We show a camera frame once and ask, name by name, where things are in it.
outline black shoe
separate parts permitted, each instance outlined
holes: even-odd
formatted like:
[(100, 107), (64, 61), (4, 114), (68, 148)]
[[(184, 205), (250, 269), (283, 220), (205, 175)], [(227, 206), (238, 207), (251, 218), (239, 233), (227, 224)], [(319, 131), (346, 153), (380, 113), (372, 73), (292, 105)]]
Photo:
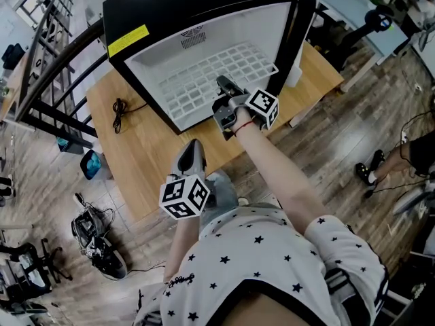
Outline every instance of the black shoe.
[(367, 169), (367, 167), (363, 163), (357, 163), (355, 165), (355, 173), (360, 177), (361, 180), (367, 185), (367, 186), (373, 186), (373, 183), (368, 182), (368, 176), (370, 174), (370, 170)]
[(381, 149), (377, 150), (373, 155), (372, 162), (370, 163), (370, 171), (378, 169), (379, 165), (385, 161), (385, 156)]

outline trash bin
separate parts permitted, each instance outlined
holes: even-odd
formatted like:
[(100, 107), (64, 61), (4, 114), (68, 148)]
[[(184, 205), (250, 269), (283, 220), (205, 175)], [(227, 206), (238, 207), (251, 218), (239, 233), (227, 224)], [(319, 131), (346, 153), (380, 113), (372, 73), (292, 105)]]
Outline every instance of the trash bin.
[(90, 149), (80, 161), (80, 168), (87, 180), (108, 180), (112, 178), (104, 155)]
[[(78, 136), (78, 134), (74, 131), (71, 131), (71, 134)], [(59, 137), (56, 137), (56, 141), (60, 152), (68, 152), (68, 153), (73, 153), (75, 155), (82, 155), (84, 153), (83, 147), (80, 145), (71, 143), (70, 141)]]

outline shelf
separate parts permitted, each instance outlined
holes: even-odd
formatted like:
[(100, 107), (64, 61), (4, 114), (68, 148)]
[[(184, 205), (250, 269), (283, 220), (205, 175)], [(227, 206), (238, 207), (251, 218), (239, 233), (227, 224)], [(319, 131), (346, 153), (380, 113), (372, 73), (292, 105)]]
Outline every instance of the shelf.
[(214, 54), (159, 83), (167, 113), (179, 120), (221, 97), (216, 78), (225, 75), (244, 89), (278, 72), (278, 68), (251, 42), (246, 41)]

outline window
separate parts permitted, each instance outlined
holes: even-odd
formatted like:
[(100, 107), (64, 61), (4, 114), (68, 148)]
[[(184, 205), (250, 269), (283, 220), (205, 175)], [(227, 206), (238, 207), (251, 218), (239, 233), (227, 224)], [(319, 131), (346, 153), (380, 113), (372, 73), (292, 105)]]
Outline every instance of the window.
[(24, 0), (16, 13), (34, 30), (44, 16), (44, 11), (41, 5), (38, 5), (37, 0)]

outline shorts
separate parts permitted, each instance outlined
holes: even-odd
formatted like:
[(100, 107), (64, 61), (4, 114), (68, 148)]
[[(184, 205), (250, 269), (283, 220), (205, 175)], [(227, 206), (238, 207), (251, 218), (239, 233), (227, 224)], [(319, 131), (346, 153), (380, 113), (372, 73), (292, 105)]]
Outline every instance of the shorts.
[(409, 143), (409, 158), (418, 174), (429, 174), (429, 167), (435, 163), (435, 130)]

